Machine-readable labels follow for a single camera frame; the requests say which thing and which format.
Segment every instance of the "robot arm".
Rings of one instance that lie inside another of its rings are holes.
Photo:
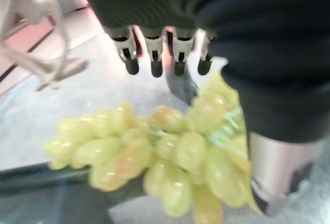
[[[164,26],[176,27],[172,46],[178,75],[195,29],[212,35],[208,53],[228,59],[222,75],[239,93],[251,185],[268,215],[305,189],[330,132],[329,1],[89,0],[115,41],[128,39],[118,28],[132,24],[141,27],[148,44]],[[117,46],[127,51],[126,45]],[[151,45],[148,49],[151,55],[160,52]],[[206,52],[204,48],[204,73],[210,64]]]

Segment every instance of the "gray countertop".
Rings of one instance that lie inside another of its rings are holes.
[[[131,76],[115,53],[107,35],[100,35],[70,52],[71,58],[87,58],[85,72],[61,82],[59,90],[35,92],[37,78],[18,84],[0,104],[0,170],[49,160],[43,144],[56,135],[56,124],[64,117],[93,113],[117,102],[130,102],[137,114],[150,114],[158,105],[182,110],[187,105],[169,91],[165,76],[154,78],[150,61],[140,59],[140,72]],[[189,69],[198,85],[209,75],[197,73],[199,53],[192,52]],[[215,59],[211,70],[223,59]],[[329,224],[330,143],[325,146],[313,172],[313,188],[302,199],[275,218],[252,214],[247,208],[225,209],[226,224]],[[192,223],[191,215],[177,220],[166,217],[158,199],[142,197],[112,208],[114,223]]]

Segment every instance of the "green grape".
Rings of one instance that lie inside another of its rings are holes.
[[[118,137],[93,140],[80,146],[74,153],[72,161],[76,165],[98,165],[112,160],[123,148]]]
[[[210,93],[222,95],[226,99],[230,108],[239,105],[237,91],[227,85],[227,83],[220,76],[219,72],[212,75],[211,82],[209,84],[209,91]]]
[[[118,173],[125,179],[139,176],[149,165],[152,147],[147,139],[131,141],[115,159]]]
[[[226,111],[224,99],[220,95],[210,95],[207,98],[196,98],[188,117],[194,129],[206,135],[221,127]]]
[[[194,185],[201,185],[205,183],[205,173],[203,167],[189,171],[188,175],[191,183]]]
[[[151,152],[151,155],[150,155],[150,159],[149,159],[149,163],[148,163],[148,166],[147,167],[152,167],[156,161],[160,160],[161,158],[158,157],[158,155],[155,153],[155,150],[153,150]]]
[[[245,183],[245,189],[246,189],[246,193],[247,193],[247,202],[248,202],[250,209],[253,210],[257,214],[261,214],[261,210],[259,209],[259,207],[256,204],[254,197],[253,197],[252,189],[250,186],[250,175],[249,174],[244,175],[244,183]]]
[[[145,134],[149,133],[149,117],[147,116],[137,116],[136,117],[136,126]]]
[[[175,154],[175,148],[178,143],[178,136],[169,134],[163,136],[157,141],[156,152],[159,157],[168,160],[173,158]]]
[[[187,130],[187,120],[178,110],[159,106],[150,117],[149,126],[167,133],[182,133]]]
[[[248,159],[248,146],[245,135],[238,135],[232,140],[228,139],[224,141],[225,150],[232,161],[244,172],[250,172],[251,165]]]
[[[101,109],[95,115],[94,129],[98,137],[103,138],[114,135],[116,130],[113,126],[115,123],[114,111],[111,109]]]
[[[75,149],[76,145],[65,136],[51,139],[45,145],[47,155],[62,160],[70,159]]]
[[[211,84],[203,85],[198,89],[198,96],[201,98],[208,96],[210,93],[213,93]]]
[[[194,220],[196,224],[222,224],[223,213],[219,200],[206,185],[193,189]]]
[[[238,208],[246,203],[243,175],[221,149],[211,148],[205,166],[205,176],[213,194],[228,206]]]
[[[68,137],[72,143],[81,144],[94,138],[94,128],[79,119],[64,118],[58,123],[58,131]]]
[[[122,102],[116,106],[113,112],[112,126],[117,135],[136,126],[134,110],[130,104]]]
[[[72,169],[81,169],[81,168],[84,168],[86,166],[86,164],[80,164],[80,163],[77,163],[76,161],[71,161],[69,166]]]
[[[52,159],[49,161],[48,166],[51,170],[59,170],[68,166],[70,160],[67,159]]]
[[[176,158],[185,170],[198,169],[207,154],[207,141],[197,132],[184,133],[177,145]]]
[[[117,171],[115,161],[110,161],[105,166],[97,165],[92,167],[89,182],[93,188],[112,192],[124,186],[127,180]]]
[[[53,156],[54,150],[57,149],[58,146],[61,146],[61,143],[62,143],[61,137],[55,137],[49,139],[44,146],[45,154],[48,156]]]
[[[129,129],[122,135],[122,140],[125,145],[128,145],[131,141],[138,138],[147,138],[147,134],[140,128]]]
[[[184,216],[190,208],[192,188],[188,175],[178,167],[166,170],[162,202],[171,217]]]
[[[90,168],[88,181],[92,188],[99,189],[101,187],[101,177],[103,175],[104,168],[104,165],[92,166]]]
[[[96,128],[95,128],[95,115],[92,114],[84,114],[83,116],[81,116],[80,120],[85,122],[86,124],[88,124],[88,126],[91,128],[91,133],[93,134],[93,137],[96,138],[97,137],[97,132],[96,132]]]
[[[163,183],[166,177],[166,171],[172,165],[165,160],[157,160],[146,171],[143,178],[143,189],[151,196],[161,196]]]

